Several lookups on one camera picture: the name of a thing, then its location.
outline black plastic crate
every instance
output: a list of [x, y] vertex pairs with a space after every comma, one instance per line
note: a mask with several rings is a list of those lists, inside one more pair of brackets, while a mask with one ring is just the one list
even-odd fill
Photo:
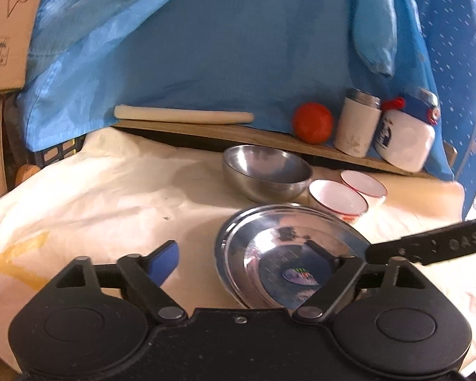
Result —
[[29, 152], [28, 163], [34, 164], [42, 169], [52, 163], [72, 156], [81, 150], [85, 137], [86, 135], [82, 135], [60, 143], [59, 145], [41, 150], [40, 152]]

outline blue plastic sheet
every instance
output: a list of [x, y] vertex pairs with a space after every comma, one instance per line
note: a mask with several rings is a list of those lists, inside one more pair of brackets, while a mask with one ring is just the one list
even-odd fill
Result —
[[[113, 124], [117, 104], [251, 111], [252, 126], [290, 132], [305, 101], [338, 118], [348, 87], [381, 98], [408, 83], [437, 92], [414, 0], [394, 0], [393, 78], [372, 73], [356, 54], [349, 7], [350, 0], [43, 0], [18, 97], [26, 145], [38, 151]], [[426, 168], [452, 179], [438, 136]]]
[[368, 69], [392, 76], [397, 51], [394, 1], [356, 0], [352, 28], [354, 47]]
[[458, 154], [455, 180], [466, 192], [463, 217], [476, 196], [476, 0], [417, 0], [443, 112], [446, 142]]

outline red rim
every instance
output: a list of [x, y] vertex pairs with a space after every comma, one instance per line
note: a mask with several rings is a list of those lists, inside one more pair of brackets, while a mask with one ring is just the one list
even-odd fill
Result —
[[370, 196], [370, 197], [377, 197], [377, 198], [380, 198], [380, 197], [387, 197], [388, 196], [388, 189], [386, 189], [386, 186], [384, 186], [379, 180], [377, 179], [374, 179], [372, 176], [369, 176], [365, 173], [362, 173], [362, 175], [365, 175], [365, 176], [368, 176], [369, 178], [371, 179], [374, 179], [376, 182], [380, 183], [382, 185], [382, 187], [384, 188], [384, 194], [381, 194], [381, 195], [376, 195], [376, 194], [369, 194], [367, 192], [363, 192], [359, 189], [356, 189], [354, 186], [350, 185], [349, 183], [347, 183], [344, 178], [342, 177], [342, 174], [345, 172], [345, 171], [355, 171], [355, 170], [343, 170], [342, 172], [340, 172], [340, 179], [346, 184], [347, 187], [349, 187], [350, 189], [353, 189], [354, 191], [358, 192], [358, 193], [363, 193], [363, 194], [366, 194], [367, 196]]
[[351, 187], [348, 187], [348, 188], [351, 189], [353, 192], [355, 192], [355, 193], [360, 197], [360, 199], [365, 202], [366, 208], [365, 208], [365, 210], [364, 210], [363, 212], [359, 212], [359, 213], [346, 213], [346, 212], [341, 212], [341, 211], [332, 209], [331, 207], [326, 206], [325, 204], [321, 203], [321, 202], [319, 201], [319, 199], [317, 199], [317, 198], [312, 194], [312, 192], [310, 191], [310, 187], [312, 186], [312, 184], [313, 184], [314, 182], [317, 182], [318, 180], [322, 180], [322, 181], [324, 181], [324, 182], [331, 182], [331, 183], [335, 183], [335, 184], [337, 184], [337, 185], [341, 185], [341, 186], [344, 186], [344, 187], [348, 187], [348, 186], [343, 185], [343, 184], [341, 184], [341, 183], [335, 182], [334, 180], [327, 180], [327, 179], [316, 179], [316, 180], [313, 180], [313, 181], [310, 183], [310, 185], [308, 185], [307, 191], [308, 191], [308, 194], [310, 194], [310, 196], [311, 196], [318, 204], [320, 204], [321, 206], [323, 206], [323, 207], [325, 207], [326, 209], [330, 210], [331, 212], [334, 212], [334, 213], [337, 213], [337, 214], [343, 215], [343, 216], [353, 216], [353, 217], [357, 217], [357, 216], [363, 215], [364, 213], [367, 213], [367, 211], [368, 211], [368, 209], [369, 209], [369, 207], [368, 207], [368, 202], [365, 200], [365, 198], [364, 198], [362, 195], [360, 195], [355, 189], [353, 189], [353, 188], [351, 188]]

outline metal plate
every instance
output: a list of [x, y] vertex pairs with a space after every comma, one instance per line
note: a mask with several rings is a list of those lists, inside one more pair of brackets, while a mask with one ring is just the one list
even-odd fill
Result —
[[[316, 254], [308, 240], [326, 255]], [[292, 310], [331, 276], [335, 258], [364, 259], [369, 245], [336, 217], [298, 204], [270, 204], [231, 217], [217, 235], [215, 258], [224, 286], [240, 304]]]

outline blue label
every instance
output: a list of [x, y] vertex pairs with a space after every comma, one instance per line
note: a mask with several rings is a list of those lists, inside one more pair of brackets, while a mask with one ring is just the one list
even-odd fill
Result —
[[379, 135], [377, 138], [377, 142], [383, 148], [387, 149], [390, 141], [391, 141], [391, 127], [389, 125], [389, 122], [386, 119], [383, 119], [381, 130], [379, 131]]
[[289, 282], [305, 286], [317, 286], [314, 277], [305, 268], [289, 268], [282, 272], [282, 276]]
[[406, 105], [402, 109], [402, 112], [415, 117], [424, 123], [430, 124], [427, 116], [430, 109], [432, 109], [431, 106], [420, 99], [410, 96], [409, 94], [403, 94], [402, 97], [406, 101]]

